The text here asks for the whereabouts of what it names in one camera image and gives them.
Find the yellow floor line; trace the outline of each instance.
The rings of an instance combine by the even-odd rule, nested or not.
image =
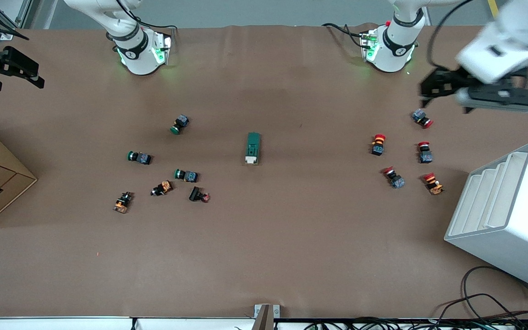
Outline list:
[[[492,17],[496,17],[496,15],[498,15],[498,6],[496,5],[496,0],[488,0],[488,7],[490,7]]]

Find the brown table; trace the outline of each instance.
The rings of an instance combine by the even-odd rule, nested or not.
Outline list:
[[[454,66],[477,30],[442,29],[436,60]],[[528,115],[464,115],[441,98],[430,129],[414,123],[431,31],[385,74],[324,27],[184,29],[177,65],[148,77],[119,64],[104,31],[25,31],[31,41],[13,44],[46,87],[0,77],[0,140],[39,180],[0,215],[0,316],[239,317],[254,303],[280,303],[285,317],[438,314],[483,264],[443,240],[467,173],[528,143]],[[191,124],[174,136],[180,113]],[[243,165],[252,131],[258,167]],[[369,154],[377,133],[382,157]],[[417,162],[423,140],[431,165]],[[130,150],[153,164],[126,161]],[[391,165],[403,189],[380,173]],[[180,181],[149,195],[177,168],[201,174],[208,204],[188,201],[193,184]],[[419,179],[431,171],[440,196]],[[125,191],[136,195],[123,215],[112,207]],[[528,309],[493,272],[469,290]]]

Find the table surface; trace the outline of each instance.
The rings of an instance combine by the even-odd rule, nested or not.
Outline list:
[[[431,128],[414,123],[431,31],[387,74],[324,27],[182,29],[176,65],[146,77],[119,64],[103,31],[25,31],[12,43],[46,86],[0,77],[0,140],[39,180],[0,214],[0,316],[240,317],[255,303],[280,303],[284,317],[438,315],[484,264],[443,240],[465,179],[528,143],[528,115],[464,115],[441,98]],[[436,61],[454,66],[477,31],[444,27]],[[174,136],[180,113],[191,124]],[[256,167],[243,164],[253,131]],[[369,154],[377,133],[381,157]],[[423,140],[429,165],[417,162]],[[130,150],[154,162],[126,161]],[[392,165],[400,190],[380,173]],[[211,201],[191,203],[181,181],[151,197],[175,169],[199,172]],[[432,171],[439,196],[420,180]],[[125,191],[134,201],[119,214]],[[477,272],[468,287],[528,309],[502,275]]]

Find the yellow tape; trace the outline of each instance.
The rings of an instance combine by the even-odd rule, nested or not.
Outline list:
[[[488,0],[488,7],[490,7],[492,17],[496,17],[496,15],[498,15],[498,6],[496,5],[496,0]]]

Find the white container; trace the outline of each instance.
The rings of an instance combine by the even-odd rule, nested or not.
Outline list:
[[[470,173],[445,240],[528,283],[528,144]]]

